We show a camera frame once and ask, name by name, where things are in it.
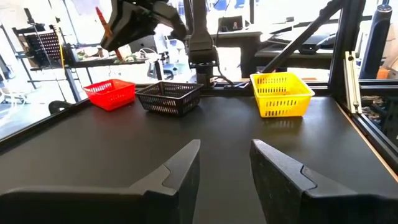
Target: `pegboard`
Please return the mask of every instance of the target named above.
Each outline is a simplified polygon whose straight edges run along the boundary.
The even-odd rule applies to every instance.
[[[40,36],[43,45],[40,43],[38,36]],[[61,58],[60,42],[58,35],[54,31],[43,34],[25,35],[25,39],[29,45],[30,54],[34,56],[36,63],[40,67],[50,66],[49,60],[45,56],[44,49],[49,56],[52,65],[54,66],[55,63],[58,64],[57,61]]]

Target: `basket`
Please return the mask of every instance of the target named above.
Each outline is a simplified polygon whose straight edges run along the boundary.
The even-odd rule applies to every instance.
[[[136,100],[136,84],[112,79],[84,87],[90,101],[111,111]]]
[[[253,74],[250,79],[262,118],[303,116],[315,94],[290,72]]]
[[[137,96],[147,111],[183,116],[199,104],[202,86],[202,84],[158,82],[138,91]]]

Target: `black basket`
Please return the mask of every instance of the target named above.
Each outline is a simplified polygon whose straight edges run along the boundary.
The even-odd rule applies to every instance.
[[[183,116],[200,101],[202,84],[158,82],[136,93],[148,111]]]

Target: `yellow basket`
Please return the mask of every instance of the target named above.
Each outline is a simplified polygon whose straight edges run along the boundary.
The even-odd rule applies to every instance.
[[[303,116],[315,94],[291,72],[253,74],[250,79],[262,118]]]

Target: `red basket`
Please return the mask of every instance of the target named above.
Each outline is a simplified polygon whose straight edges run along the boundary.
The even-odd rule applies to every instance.
[[[112,79],[84,87],[90,101],[111,111],[136,100],[136,84]]]

